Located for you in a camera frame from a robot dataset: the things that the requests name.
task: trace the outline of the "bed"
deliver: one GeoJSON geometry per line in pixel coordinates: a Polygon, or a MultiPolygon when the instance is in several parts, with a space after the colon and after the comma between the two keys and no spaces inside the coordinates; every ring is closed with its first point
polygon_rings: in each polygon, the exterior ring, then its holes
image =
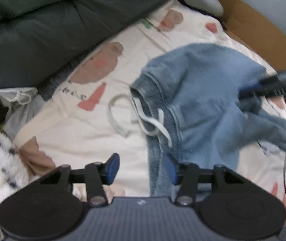
{"type": "MultiPolygon", "coordinates": [[[[260,56],[230,38],[218,20],[170,0],[100,44],[19,131],[14,144],[29,169],[38,175],[66,163],[78,169],[91,162],[104,162],[116,152],[121,165],[115,187],[123,188],[126,196],[149,196],[145,135],[132,118],[127,101],[119,100],[111,109],[117,122],[130,130],[127,137],[111,126],[107,108],[115,95],[129,94],[129,86],[151,59],[192,43],[232,48],[264,66],[269,75],[275,73],[260,56]]],[[[262,107],[269,114],[286,119],[282,98],[263,100],[262,107]]],[[[237,172],[277,196],[286,206],[285,155],[277,147],[254,142],[240,150],[237,172]]],[[[85,189],[76,187],[84,199],[85,189]]]]}

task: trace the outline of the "brown cartoon animal print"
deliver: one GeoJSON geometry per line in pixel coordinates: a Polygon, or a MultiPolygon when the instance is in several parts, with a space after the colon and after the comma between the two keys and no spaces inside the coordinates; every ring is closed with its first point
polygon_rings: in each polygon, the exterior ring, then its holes
{"type": "Polygon", "coordinates": [[[112,42],[105,45],[92,58],[82,63],[70,82],[86,84],[97,82],[112,72],[117,65],[117,57],[123,52],[123,46],[118,42],[112,42]]]}
{"type": "Polygon", "coordinates": [[[167,12],[166,16],[161,21],[158,29],[160,31],[168,32],[174,29],[174,27],[181,22],[183,22],[183,14],[171,9],[167,12]]]}

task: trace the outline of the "white logo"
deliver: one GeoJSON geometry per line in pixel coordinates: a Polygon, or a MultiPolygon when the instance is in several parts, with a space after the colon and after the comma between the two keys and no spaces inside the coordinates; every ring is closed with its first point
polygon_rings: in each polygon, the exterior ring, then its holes
{"type": "Polygon", "coordinates": [[[146,204],[146,201],[144,199],[141,199],[140,201],[137,201],[137,204],[142,206],[142,205],[146,204]]]}

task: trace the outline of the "white bag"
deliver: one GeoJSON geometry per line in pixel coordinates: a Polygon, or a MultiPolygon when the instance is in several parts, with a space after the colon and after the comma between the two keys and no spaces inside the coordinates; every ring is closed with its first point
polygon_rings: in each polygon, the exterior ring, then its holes
{"type": "Polygon", "coordinates": [[[37,92],[33,87],[0,89],[0,105],[8,107],[5,121],[20,106],[28,104],[37,92]]]}

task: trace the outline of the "mattress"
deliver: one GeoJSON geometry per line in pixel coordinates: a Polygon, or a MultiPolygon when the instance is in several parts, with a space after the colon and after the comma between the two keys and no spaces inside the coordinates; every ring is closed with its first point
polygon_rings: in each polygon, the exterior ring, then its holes
{"type": "MultiPolygon", "coordinates": [[[[255,52],[231,39],[219,21],[171,0],[84,59],[17,134],[14,144],[21,156],[34,172],[44,172],[52,169],[51,162],[78,169],[105,162],[116,152],[121,164],[115,184],[125,189],[126,196],[149,196],[145,134],[131,119],[130,103],[119,100],[113,105],[113,116],[130,130],[127,137],[119,135],[107,119],[107,106],[115,95],[129,94],[129,85],[151,59],[191,43],[235,49],[264,66],[269,75],[275,73],[255,52]]],[[[286,119],[282,98],[263,99],[262,107],[286,119]]],[[[285,155],[275,146],[254,142],[240,150],[237,172],[283,200],[285,155]]]]}

